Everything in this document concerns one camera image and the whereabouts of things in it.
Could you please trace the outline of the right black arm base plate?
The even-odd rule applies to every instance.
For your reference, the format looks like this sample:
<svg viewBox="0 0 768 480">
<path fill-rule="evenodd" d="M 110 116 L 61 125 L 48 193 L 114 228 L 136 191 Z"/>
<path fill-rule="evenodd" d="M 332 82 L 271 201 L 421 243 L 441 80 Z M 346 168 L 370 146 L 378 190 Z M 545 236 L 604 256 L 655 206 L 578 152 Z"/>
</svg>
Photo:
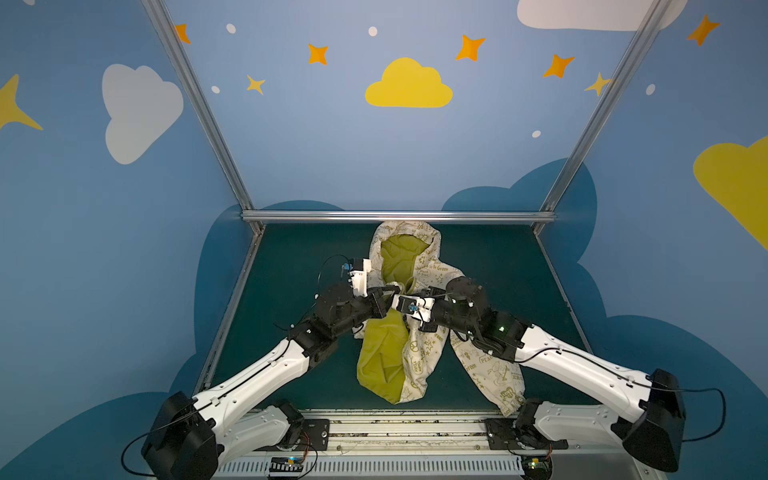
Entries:
<svg viewBox="0 0 768 480">
<path fill-rule="evenodd" d="M 491 450 L 567 450 L 567 440 L 550 440 L 541 434 L 533 424 L 518 425 L 516 419 L 486 418 L 486 437 Z"/>
</svg>

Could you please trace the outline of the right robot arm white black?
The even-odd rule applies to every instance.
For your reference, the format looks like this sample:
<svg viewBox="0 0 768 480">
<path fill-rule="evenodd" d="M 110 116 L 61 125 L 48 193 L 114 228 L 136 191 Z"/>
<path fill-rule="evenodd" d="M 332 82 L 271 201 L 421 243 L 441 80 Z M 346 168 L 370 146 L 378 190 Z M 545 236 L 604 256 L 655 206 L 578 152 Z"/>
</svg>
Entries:
<svg viewBox="0 0 768 480">
<path fill-rule="evenodd" d="M 650 374 L 589 354 L 540 326 L 495 309 L 486 290 L 468 277 L 430 287 L 397 307 L 431 331 L 447 328 L 481 352 L 543 372 L 616 413 L 611 431 L 641 463 L 667 473 L 679 470 L 687 414 L 682 387 L 662 369 Z"/>
</svg>

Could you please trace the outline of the white green printed jacket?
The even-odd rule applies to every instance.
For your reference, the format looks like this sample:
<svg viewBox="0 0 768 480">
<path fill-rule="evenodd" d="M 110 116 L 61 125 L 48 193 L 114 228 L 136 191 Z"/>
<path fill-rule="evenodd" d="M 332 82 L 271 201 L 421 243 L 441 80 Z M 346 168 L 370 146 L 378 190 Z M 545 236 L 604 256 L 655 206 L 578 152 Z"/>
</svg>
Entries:
<svg viewBox="0 0 768 480">
<path fill-rule="evenodd" d="M 463 272 L 439 258 L 441 233 L 426 222 L 386 221 L 374 232 L 369 249 L 369 287 L 396 285 L 404 294 L 428 287 L 444 288 Z M 391 404 L 425 396 L 429 375 L 449 343 L 479 391 L 502 415 L 525 402 L 525 383 L 518 365 L 475 347 L 465 334 L 440 326 L 419 330 L 420 319 L 390 308 L 382 319 L 366 321 L 355 337 L 362 341 L 357 363 L 360 385 Z"/>
</svg>

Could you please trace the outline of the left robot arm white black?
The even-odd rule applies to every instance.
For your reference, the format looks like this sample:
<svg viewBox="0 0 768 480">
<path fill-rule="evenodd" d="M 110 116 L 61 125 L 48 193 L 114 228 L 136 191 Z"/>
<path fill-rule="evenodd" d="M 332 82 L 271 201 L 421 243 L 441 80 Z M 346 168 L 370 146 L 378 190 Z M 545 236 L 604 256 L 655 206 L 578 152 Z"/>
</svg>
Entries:
<svg viewBox="0 0 768 480">
<path fill-rule="evenodd" d="M 139 438 L 148 476 L 210 479 L 221 465 L 251 451 L 294 441 L 303 418 L 291 405 L 269 406 L 254 417 L 249 411 L 326 360 L 339 337 L 385 317 L 399 291 L 396 284 L 359 292 L 345 281 L 335 283 L 261 359 L 193 397 L 170 396 L 150 431 Z"/>
</svg>

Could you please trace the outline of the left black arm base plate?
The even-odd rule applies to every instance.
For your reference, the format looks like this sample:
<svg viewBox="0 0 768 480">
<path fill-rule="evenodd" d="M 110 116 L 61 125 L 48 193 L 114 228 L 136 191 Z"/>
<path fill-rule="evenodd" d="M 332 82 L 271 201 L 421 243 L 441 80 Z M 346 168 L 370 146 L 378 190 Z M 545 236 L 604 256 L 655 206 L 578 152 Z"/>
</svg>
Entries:
<svg viewBox="0 0 768 480">
<path fill-rule="evenodd" d="M 330 440 L 330 421 L 325 418 L 305 419 L 289 427 L 277 445 L 262 447 L 263 451 L 326 451 Z"/>
</svg>

